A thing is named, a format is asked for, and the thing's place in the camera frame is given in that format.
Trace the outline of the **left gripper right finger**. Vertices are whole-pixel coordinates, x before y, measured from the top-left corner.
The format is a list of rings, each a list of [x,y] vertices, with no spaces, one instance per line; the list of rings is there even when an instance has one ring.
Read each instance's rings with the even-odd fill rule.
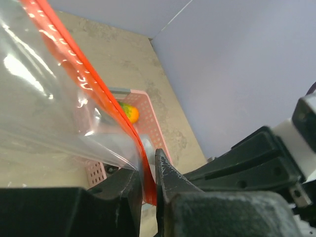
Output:
[[[287,202],[273,192],[203,192],[155,152],[158,237],[300,237]]]

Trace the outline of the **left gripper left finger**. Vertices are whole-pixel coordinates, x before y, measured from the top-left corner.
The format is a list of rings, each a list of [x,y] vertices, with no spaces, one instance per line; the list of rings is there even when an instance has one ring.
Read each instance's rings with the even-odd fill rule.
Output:
[[[142,187],[120,169],[95,187],[2,188],[2,237],[137,237]]]

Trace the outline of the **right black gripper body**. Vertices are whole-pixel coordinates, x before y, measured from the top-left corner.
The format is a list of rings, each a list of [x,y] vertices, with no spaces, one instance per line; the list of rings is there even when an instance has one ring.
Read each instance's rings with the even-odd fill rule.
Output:
[[[186,173],[205,192],[307,191],[306,177],[280,135],[263,126],[235,144],[228,152]]]

